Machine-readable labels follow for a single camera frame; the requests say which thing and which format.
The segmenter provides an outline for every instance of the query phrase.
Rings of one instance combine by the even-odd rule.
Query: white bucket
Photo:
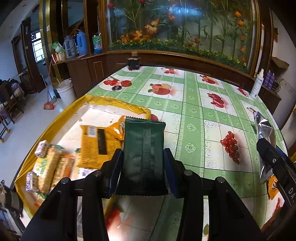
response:
[[[57,92],[59,93],[65,106],[70,105],[74,100],[77,99],[71,79],[62,81],[57,86]]]

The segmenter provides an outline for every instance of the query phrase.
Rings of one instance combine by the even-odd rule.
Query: white bottle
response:
[[[252,91],[250,93],[250,96],[253,98],[253,99],[256,99],[257,98],[257,95],[260,91],[260,88],[261,88],[261,85],[263,83],[263,72],[264,72],[264,69],[261,69],[260,73],[257,74],[257,77],[256,77],[256,80],[255,80],[255,83],[253,85],[253,88],[252,88]]]

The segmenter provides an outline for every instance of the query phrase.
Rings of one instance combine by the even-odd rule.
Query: dark green snack bag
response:
[[[125,127],[124,161],[116,194],[167,194],[163,163],[165,123],[126,117]]]

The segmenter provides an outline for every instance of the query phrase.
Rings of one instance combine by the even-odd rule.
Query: purple bottle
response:
[[[272,73],[272,75],[270,76],[270,79],[268,81],[268,85],[267,85],[267,88],[270,90],[274,84],[274,79],[275,79],[275,76],[274,76],[274,73]]]
[[[270,70],[269,70],[269,71],[266,73],[265,79],[263,80],[263,83],[262,83],[264,86],[267,87],[270,77],[271,77],[271,72],[270,72]]]

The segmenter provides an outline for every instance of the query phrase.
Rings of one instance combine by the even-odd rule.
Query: window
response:
[[[44,53],[43,53],[42,42],[41,42],[41,33],[38,32],[35,34],[31,34],[31,39],[32,39],[32,46],[33,46],[35,61],[38,62],[43,60]]]

